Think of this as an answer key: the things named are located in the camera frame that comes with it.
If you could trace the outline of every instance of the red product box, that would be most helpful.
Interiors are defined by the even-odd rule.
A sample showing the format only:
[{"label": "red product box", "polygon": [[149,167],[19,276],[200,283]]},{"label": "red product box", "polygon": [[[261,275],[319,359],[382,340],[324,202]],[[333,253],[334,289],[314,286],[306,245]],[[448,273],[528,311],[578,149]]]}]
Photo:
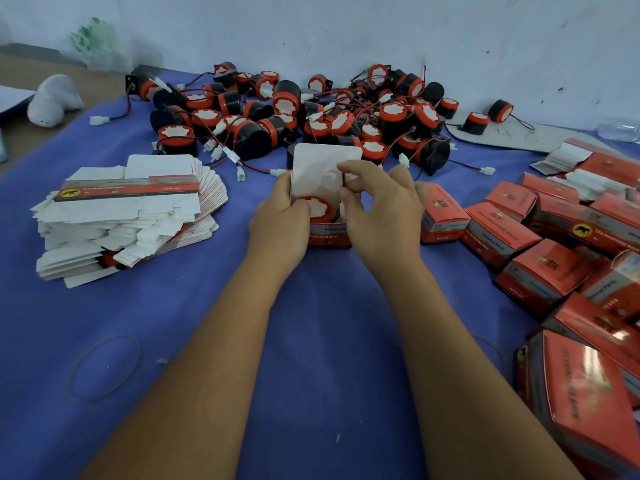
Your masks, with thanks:
[{"label": "red product box", "polygon": [[471,220],[460,241],[494,269],[503,268],[512,256],[542,239],[489,202],[465,210]]},{"label": "red product box", "polygon": [[536,193],[538,196],[540,196],[540,194],[547,194],[563,200],[568,200],[569,202],[580,203],[580,195],[578,195],[578,191],[576,189],[569,187],[568,185],[552,182],[546,178],[536,177],[535,175],[524,172],[522,174],[520,184]]},{"label": "red product box", "polygon": [[605,193],[574,220],[572,233],[612,255],[640,252],[640,205]]},{"label": "red product box", "polygon": [[457,241],[469,224],[469,214],[438,184],[428,184],[429,196],[424,206],[420,242]]},{"label": "red product box", "polygon": [[484,199],[509,217],[522,222],[533,209],[536,195],[532,191],[510,182],[500,182]]},{"label": "red product box", "polygon": [[587,210],[585,205],[540,193],[527,219],[527,226],[542,237],[572,248],[578,243],[577,237],[572,234],[573,222]]},{"label": "red product box", "polygon": [[601,177],[610,178],[621,184],[635,187],[640,178],[640,164],[635,161],[624,160],[613,155],[593,153],[578,168]]},{"label": "red product box", "polygon": [[632,318],[640,313],[640,255],[622,252],[585,282],[580,292],[619,318]]},{"label": "red product box", "polygon": [[601,309],[580,293],[572,293],[542,327],[588,345],[620,367],[634,409],[640,408],[640,331]]},{"label": "red product box", "polygon": [[592,272],[593,266],[579,254],[544,239],[512,259],[494,283],[540,315],[580,286]]},{"label": "red product box", "polygon": [[585,476],[640,472],[640,438],[618,365],[548,330],[516,355],[516,388]]}]

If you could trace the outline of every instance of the white paper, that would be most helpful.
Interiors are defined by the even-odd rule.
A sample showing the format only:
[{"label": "white paper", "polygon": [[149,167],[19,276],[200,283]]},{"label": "white paper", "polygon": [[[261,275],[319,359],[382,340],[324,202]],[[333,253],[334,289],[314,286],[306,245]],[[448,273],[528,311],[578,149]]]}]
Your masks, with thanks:
[{"label": "white paper", "polygon": [[360,160],[362,148],[332,144],[299,143],[291,174],[291,201],[313,196],[327,200],[337,210],[340,204],[338,189],[342,186],[342,172],[336,165],[345,160]]}]

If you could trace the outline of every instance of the white plush toy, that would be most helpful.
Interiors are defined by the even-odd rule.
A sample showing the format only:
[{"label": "white plush toy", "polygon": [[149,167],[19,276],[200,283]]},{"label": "white plush toy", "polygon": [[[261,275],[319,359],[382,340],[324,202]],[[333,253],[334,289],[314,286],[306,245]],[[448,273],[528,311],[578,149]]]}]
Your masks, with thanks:
[{"label": "white plush toy", "polygon": [[84,109],[76,87],[68,75],[55,74],[46,78],[29,103],[27,116],[34,125],[43,128],[58,126],[66,111]]}]

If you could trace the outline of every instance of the open box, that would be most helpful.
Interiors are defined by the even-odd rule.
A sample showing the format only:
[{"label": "open box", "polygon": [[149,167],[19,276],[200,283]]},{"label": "open box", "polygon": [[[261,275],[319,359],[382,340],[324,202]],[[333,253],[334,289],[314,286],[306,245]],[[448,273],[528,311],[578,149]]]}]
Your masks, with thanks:
[{"label": "open box", "polygon": [[353,175],[343,175],[336,165],[345,160],[360,160],[358,146],[299,143],[296,145],[291,175],[291,202],[304,198],[312,211],[309,246],[347,248],[344,212],[340,211],[338,189]]}]

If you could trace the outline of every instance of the table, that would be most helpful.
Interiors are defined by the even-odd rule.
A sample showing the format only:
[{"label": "table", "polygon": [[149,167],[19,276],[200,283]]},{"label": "table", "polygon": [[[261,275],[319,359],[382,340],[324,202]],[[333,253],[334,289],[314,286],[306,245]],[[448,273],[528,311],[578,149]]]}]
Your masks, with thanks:
[{"label": "table", "polygon": [[[168,82],[188,75],[167,73]],[[29,208],[80,166],[125,164],[150,153],[151,104],[92,127],[89,115],[117,115],[124,97],[73,121],[0,180],[0,465],[11,479],[68,479],[91,460],[118,423],[190,338],[243,259],[248,223],[274,177],[216,168],[229,202],[214,214],[207,241],[68,290],[35,272],[43,241]],[[433,177],[463,207],[501,180],[514,182],[542,156],[455,141],[452,158],[492,166],[491,177],[447,163]],[[633,144],[617,144],[640,154]],[[206,155],[201,157],[208,162]],[[277,149],[261,168],[284,168]],[[389,158],[386,169],[396,163]],[[418,168],[412,165],[416,176]],[[492,273],[459,242],[423,246],[422,258],[466,327],[491,341],[507,362],[536,322],[492,285]],[[131,377],[98,401],[70,393],[117,383],[132,366],[134,340],[114,339],[83,363],[94,344],[126,334],[140,357]],[[496,351],[480,342],[496,367]],[[501,371],[510,379],[509,371]],[[312,249],[284,284],[271,311],[238,479],[420,479],[426,468],[398,333],[387,302],[353,250]]]}]

